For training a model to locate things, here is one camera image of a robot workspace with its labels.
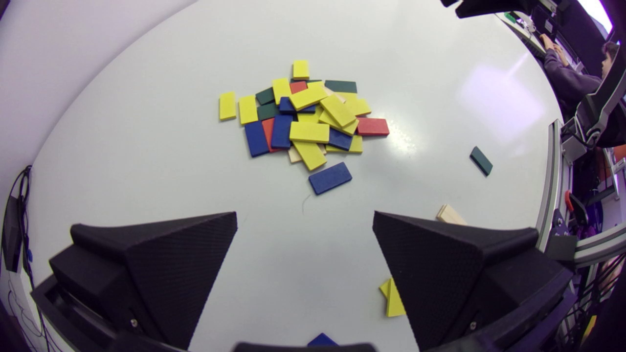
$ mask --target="white table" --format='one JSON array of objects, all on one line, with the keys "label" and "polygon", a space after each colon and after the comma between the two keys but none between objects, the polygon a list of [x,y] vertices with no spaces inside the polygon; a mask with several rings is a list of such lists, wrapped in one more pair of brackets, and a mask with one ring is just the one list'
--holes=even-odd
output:
[{"label": "white table", "polygon": [[[353,180],[321,196],[286,153],[251,159],[218,96],[254,94],[307,59],[311,78],[357,81],[386,118],[345,162]],[[132,44],[80,94],[33,168],[35,282],[70,245],[69,227],[236,210],[239,230],[192,351],[238,341],[416,351],[408,319],[386,318],[390,274],[375,210],[470,224],[534,226],[548,125],[560,116],[535,59],[495,16],[458,19],[432,1],[201,1]],[[477,145],[493,163],[483,176]]]}]

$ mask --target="metal frame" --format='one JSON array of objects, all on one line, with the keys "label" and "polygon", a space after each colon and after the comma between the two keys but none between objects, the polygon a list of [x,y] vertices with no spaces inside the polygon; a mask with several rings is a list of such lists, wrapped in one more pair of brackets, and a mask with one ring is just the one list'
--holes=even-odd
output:
[{"label": "metal frame", "polygon": [[605,261],[626,251],[626,222],[601,232],[576,245],[574,263],[585,267]]},{"label": "metal frame", "polygon": [[548,166],[543,186],[541,208],[537,218],[539,240],[537,249],[545,252],[548,246],[548,237],[552,228],[554,210],[561,206],[563,189],[563,155],[561,153],[561,121],[556,120],[548,127]]}]

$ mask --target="green block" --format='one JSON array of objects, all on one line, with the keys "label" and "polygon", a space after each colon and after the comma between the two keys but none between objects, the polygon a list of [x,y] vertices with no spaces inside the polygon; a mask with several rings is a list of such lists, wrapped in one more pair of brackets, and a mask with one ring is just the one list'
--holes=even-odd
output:
[{"label": "green block", "polygon": [[324,83],[326,88],[334,91],[334,92],[344,92],[344,93],[358,93],[356,91],[356,82],[351,81],[326,81]]},{"label": "green block", "polygon": [[476,164],[476,166],[478,166],[478,168],[485,174],[485,176],[489,176],[489,174],[491,173],[491,169],[493,169],[493,165],[483,154],[483,152],[478,149],[478,147],[474,147],[469,157]]},{"label": "green block", "polygon": [[270,101],[274,101],[274,90],[272,89],[272,87],[264,91],[258,92],[257,100],[259,101],[259,104],[261,105],[265,105],[269,103]]},{"label": "green block", "polygon": [[291,79],[291,83],[293,82],[300,82],[300,81],[306,81],[306,83],[308,82],[321,82],[322,80],[295,80],[295,79]]},{"label": "green block", "polygon": [[278,115],[278,107],[276,103],[261,105],[257,108],[257,115],[259,116],[259,120],[267,120],[268,118],[272,118]]}]

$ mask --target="textured black plastic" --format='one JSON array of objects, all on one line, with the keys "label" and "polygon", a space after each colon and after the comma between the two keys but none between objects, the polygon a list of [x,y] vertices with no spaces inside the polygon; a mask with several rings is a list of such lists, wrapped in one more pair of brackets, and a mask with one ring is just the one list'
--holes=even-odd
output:
[{"label": "textured black plastic", "polygon": [[164,342],[187,349],[236,231],[230,212],[125,227],[79,224],[71,235],[125,265]]},{"label": "textured black plastic", "polygon": [[382,212],[373,229],[420,349],[441,344],[486,265],[538,238],[531,228],[489,230]]}]

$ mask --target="wooden block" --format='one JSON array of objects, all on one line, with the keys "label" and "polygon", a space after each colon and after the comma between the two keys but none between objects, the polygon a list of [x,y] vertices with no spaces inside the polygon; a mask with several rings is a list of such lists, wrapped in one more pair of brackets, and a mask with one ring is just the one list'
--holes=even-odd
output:
[{"label": "wooden block", "polygon": [[341,128],[341,126],[339,126],[337,124],[337,122],[335,120],[333,120],[333,118],[330,116],[330,114],[328,114],[328,112],[326,112],[325,110],[323,110],[322,108],[322,113],[319,116],[319,122],[320,123],[325,123],[327,125],[329,125],[331,128],[337,130],[337,131],[341,131],[343,133],[345,133],[346,135],[353,135],[354,131],[356,130],[357,126],[359,125],[359,120],[354,120],[351,123],[348,123],[348,125],[344,128]]},{"label": "wooden block", "polygon": [[359,125],[356,128],[356,133],[361,136],[389,135],[387,120],[383,118],[358,117],[357,120],[359,120]]},{"label": "wooden block", "polygon": [[321,114],[322,107],[320,105],[316,105],[315,113],[298,113],[298,122],[319,123],[318,111]]},{"label": "wooden block", "polygon": [[272,148],[270,145],[272,141],[272,132],[274,131],[274,118],[263,120],[261,121],[261,124],[263,125],[263,132],[265,133],[265,140],[267,141],[270,153],[278,152],[280,149]]},{"label": "wooden block", "polygon": [[329,153],[356,153],[360,154],[363,152],[363,137],[362,136],[353,136],[352,143],[350,143],[350,149],[343,150],[340,148],[333,147],[332,145],[327,145],[326,150]]},{"label": "wooden block", "polygon": [[316,105],[317,105],[317,104],[315,104],[315,105],[311,105],[311,106],[307,106],[306,108],[304,108],[304,109],[302,109],[302,110],[298,111],[298,113],[315,113],[315,106],[316,106]]},{"label": "wooden block", "polygon": [[307,347],[315,346],[338,346],[338,344],[330,337],[326,336],[326,334],[321,333],[317,335],[317,337],[314,338],[311,342],[309,342],[309,344],[307,344]]},{"label": "wooden block", "polygon": [[287,78],[279,78],[272,81],[272,90],[274,91],[274,102],[280,104],[280,98],[291,95],[291,88]]},{"label": "wooden block", "polygon": [[269,153],[270,149],[267,146],[267,140],[265,139],[265,132],[263,131],[261,121],[254,121],[246,124],[245,137],[248,140],[250,156],[254,158],[259,155]]},{"label": "wooden block", "polygon": [[[323,144],[318,144],[317,146],[319,147],[319,150],[322,152],[322,154],[326,155],[326,147],[324,147]],[[298,151],[295,149],[293,145],[289,148],[288,154],[289,154],[289,161],[291,163],[297,163],[297,162],[302,161],[302,157],[300,157],[300,154],[298,153]]]},{"label": "wooden block", "polygon": [[346,100],[346,106],[356,116],[372,113],[372,109],[369,108],[365,99]]},{"label": "wooden block", "polygon": [[257,108],[257,115],[259,116],[259,120],[267,120],[268,118],[272,118],[278,114],[278,107],[274,102],[261,105]]},{"label": "wooden block", "polygon": [[341,103],[345,103],[346,102],[346,99],[343,96],[333,92],[332,90],[330,90],[330,89],[328,89],[326,87],[323,87],[323,88],[324,88],[324,91],[326,92],[326,94],[328,94],[328,96],[331,96],[331,95],[335,94],[335,95],[337,95],[337,97],[339,98],[339,101],[341,101]]},{"label": "wooden block", "polygon": [[327,192],[350,180],[352,180],[352,175],[343,162],[309,176],[309,182],[317,195]]},{"label": "wooden block", "polygon": [[387,292],[387,316],[405,315],[404,305],[400,299],[400,293],[396,287],[396,282],[391,278],[389,280],[389,291]]},{"label": "wooden block", "polygon": [[313,86],[290,96],[289,100],[291,100],[295,109],[300,111],[308,106],[317,104],[320,100],[326,97],[326,92],[322,87]]},{"label": "wooden block", "polygon": [[295,60],[294,61],[294,79],[295,80],[308,80],[309,79],[309,62],[307,60]]},{"label": "wooden block", "polygon": [[351,143],[352,143],[352,136],[346,135],[345,133],[337,131],[335,129],[331,129],[331,132],[328,138],[329,146],[348,151],[350,149]]},{"label": "wooden block", "polygon": [[241,124],[245,125],[258,120],[257,103],[254,101],[254,95],[244,96],[239,99],[239,121]]},{"label": "wooden block", "polygon": [[259,104],[261,105],[265,105],[267,103],[269,103],[270,101],[274,101],[274,90],[272,89],[272,87],[264,90],[264,91],[260,91],[257,93],[257,100],[259,101]]},{"label": "wooden block", "polygon": [[320,104],[324,107],[328,114],[337,122],[341,128],[346,127],[349,123],[355,120],[354,114],[341,103],[336,95],[328,96],[320,101]]},{"label": "wooden block", "polygon": [[288,97],[283,96],[280,99],[280,104],[278,105],[278,111],[282,114],[290,114],[293,115],[296,113],[295,108]]},{"label": "wooden block", "polygon": [[444,204],[436,216],[437,220],[449,224],[467,225],[468,223],[449,205]]},{"label": "wooden block", "polygon": [[387,281],[383,282],[382,285],[378,287],[381,290],[382,295],[385,296],[385,298],[389,298],[389,283],[390,282],[391,282],[391,279],[387,279]]},{"label": "wooden block", "polygon": [[341,93],[335,93],[335,94],[342,96],[346,101],[358,99],[356,93],[349,93],[349,92],[343,91]]},{"label": "wooden block", "polygon": [[220,121],[237,117],[235,109],[235,92],[220,94]]},{"label": "wooden block", "polygon": [[291,123],[293,121],[294,117],[291,115],[276,115],[274,118],[274,132],[270,141],[272,148],[288,149],[291,147],[289,130],[291,129]]},{"label": "wooden block", "polygon": [[489,174],[491,173],[491,169],[493,169],[493,165],[491,164],[489,159],[487,159],[487,157],[483,154],[483,152],[478,149],[478,147],[474,147],[474,149],[472,149],[469,157],[485,176],[489,176]]},{"label": "wooden block", "polygon": [[309,171],[315,170],[326,163],[326,157],[316,143],[294,142],[294,147]]},{"label": "wooden block", "polygon": [[292,122],[289,139],[298,142],[328,143],[330,128],[321,123]]},{"label": "wooden block", "polygon": [[351,81],[326,81],[324,85],[336,92],[358,93],[356,90],[356,82]]},{"label": "wooden block", "polygon": [[315,86],[318,86],[318,87],[321,87],[321,88],[325,88],[324,87],[324,81],[308,81],[307,82],[307,87],[308,88],[315,87]]},{"label": "wooden block", "polygon": [[296,94],[299,91],[303,91],[303,90],[307,89],[307,82],[306,81],[295,81],[295,82],[289,84],[289,88],[291,89],[291,93],[292,94]]}]

